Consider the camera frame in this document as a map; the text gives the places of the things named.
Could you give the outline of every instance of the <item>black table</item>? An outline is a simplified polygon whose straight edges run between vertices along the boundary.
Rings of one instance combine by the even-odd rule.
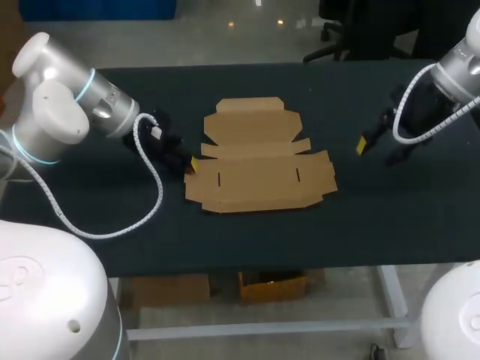
[[[184,185],[160,169],[164,199],[144,227],[112,241],[87,241],[110,277],[317,266],[451,263],[480,258],[480,137],[453,124],[386,168],[391,135],[359,157],[360,133],[389,105],[389,92],[421,61],[263,64],[103,70],[144,110],[159,106],[200,154],[203,117],[222,98],[278,96],[301,114],[303,136],[326,149],[338,192],[298,211],[211,214],[185,201]],[[141,218],[156,200],[143,162],[120,141],[92,131],[43,172],[80,229],[106,233]],[[0,217],[64,229],[36,184],[9,184]]]

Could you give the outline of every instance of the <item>box flap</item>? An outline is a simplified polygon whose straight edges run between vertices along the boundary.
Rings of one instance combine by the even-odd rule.
[[[247,97],[244,99],[223,99],[217,104],[217,113],[244,111],[283,110],[284,102],[278,97]]]
[[[217,145],[291,143],[302,130],[297,112],[217,112],[205,117],[204,132]]]
[[[208,145],[202,144],[202,155],[217,159],[277,158],[306,152],[311,149],[310,139],[295,142],[269,142],[254,145]]]

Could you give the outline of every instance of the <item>cable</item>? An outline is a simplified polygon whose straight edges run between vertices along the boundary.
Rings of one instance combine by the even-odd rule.
[[[421,69],[413,78],[412,82],[408,85],[406,88],[405,92],[403,93],[403,97],[400,101],[400,104],[398,105],[397,112],[395,114],[395,120],[393,122],[393,128],[392,128],[392,133],[393,137],[402,144],[416,144],[416,143],[421,143],[422,141],[428,139],[429,137],[432,137],[439,131],[445,129],[447,126],[449,126],[452,122],[458,120],[461,116],[467,114],[470,112],[471,109],[474,107],[478,106],[480,104],[480,97],[476,97],[472,101],[470,101],[467,105],[462,107],[461,109],[457,110],[455,113],[451,114],[448,118],[446,118],[444,121],[439,123],[436,127],[431,128],[429,131],[426,133],[413,137],[412,139],[407,139],[402,137],[398,133],[398,126],[400,125],[400,119],[402,116],[402,112],[404,111],[405,103],[407,102],[408,97],[410,96],[410,93],[412,92],[413,88],[415,87],[416,83],[420,80],[420,78],[431,68],[433,68],[435,64],[430,64],[423,69]]]
[[[14,142],[12,141],[12,139],[8,136],[8,134],[3,131],[2,129],[0,129],[0,134],[3,135],[3,137],[7,140],[7,143],[8,143],[8,146],[10,146],[10,149],[12,149],[12,151],[15,149],[15,145],[14,145]],[[3,181],[3,180],[7,180],[8,178],[11,177],[11,175],[14,173],[15,169],[17,168],[18,166],[18,157],[15,155],[12,157],[12,164],[10,165],[10,169],[7,171],[7,173],[5,173],[5,175],[3,175],[2,178],[0,178],[0,182]]]
[[[8,148],[5,148],[4,146],[0,145],[0,152],[3,152],[4,154],[8,155],[9,157],[13,158],[13,163],[12,166],[10,167],[10,170],[8,173],[12,173],[15,169],[14,165],[17,165],[17,162],[20,162],[26,170],[33,176],[35,181],[40,185],[41,189],[43,192],[46,194],[46,197],[50,201],[50,204],[53,207],[53,211],[57,215],[57,217],[61,220],[61,222],[75,235],[82,236],[83,238],[87,239],[93,239],[93,240],[104,240],[104,239],[111,239],[115,238],[120,235],[124,235],[126,233],[129,233],[132,230],[135,230],[138,227],[141,227],[144,223],[146,223],[150,218],[157,212],[158,208],[160,207],[160,204],[162,202],[162,199],[164,198],[164,187],[162,185],[162,181],[160,179],[160,176],[158,175],[157,171],[153,167],[152,163],[150,160],[147,158],[147,155],[143,151],[142,145],[140,144],[140,139],[139,139],[139,134],[138,134],[138,127],[139,123],[143,119],[148,119],[153,125],[158,126],[157,121],[155,118],[150,115],[150,114],[139,114],[136,118],[135,121],[133,122],[133,139],[135,140],[135,146],[139,152],[140,157],[142,158],[143,162],[145,165],[148,167],[150,170],[150,173],[153,175],[155,182],[157,183],[157,188],[158,188],[158,198],[157,202],[153,206],[153,208],[150,210],[150,212],[141,220],[137,221],[133,225],[130,225],[129,227],[126,227],[125,229],[116,231],[116,232],[111,232],[109,234],[103,234],[103,235],[95,235],[95,234],[90,234],[88,232],[84,232],[78,228],[76,228],[65,216],[63,213],[62,209],[60,208],[60,205],[57,203],[55,197],[52,194],[52,191],[48,188],[47,183],[38,175],[38,172],[23,158],[19,157],[16,152],[14,151],[13,144],[10,140],[10,137],[8,136],[7,133],[5,133],[3,130],[0,130],[0,134],[3,135],[10,147],[12,148],[9,150]]]

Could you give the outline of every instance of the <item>cardboard box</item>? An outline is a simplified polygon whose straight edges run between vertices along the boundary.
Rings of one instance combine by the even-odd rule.
[[[14,82],[12,64],[26,42],[25,29],[18,10],[18,0],[0,1],[0,97]]]
[[[242,304],[263,304],[300,299],[305,295],[303,271],[238,273]]]
[[[207,274],[168,277],[134,277],[133,308],[160,308],[168,305],[187,305],[210,299]]]
[[[294,209],[322,201],[337,190],[327,151],[311,149],[309,139],[293,142],[302,130],[297,112],[278,97],[224,99],[205,117],[205,134],[195,174],[185,176],[185,198],[210,212]]]

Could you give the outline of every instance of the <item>gray floor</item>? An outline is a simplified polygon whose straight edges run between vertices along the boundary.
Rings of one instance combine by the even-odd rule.
[[[96,68],[300,62],[328,45],[320,41],[324,20],[317,17],[317,7],[317,0],[262,0],[261,7],[254,0],[178,0],[177,19],[169,22],[33,23],[28,32],[49,32]],[[408,50],[413,36],[398,43]],[[21,99],[22,86],[17,83],[6,97],[7,112],[0,124],[15,119]],[[430,272],[431,265],[399,267],[409,297]],[[144,309],[140,325],[381,317],[385,311],[370,268],[328,269],[327,285],[301,301],[244,307],[226,298],[202,306]],[[151,341],[135,347],[135,359],[364,360],[372,341],[388,348],[389,359],[426,359],[420,346],[395,349],[388,331]]]

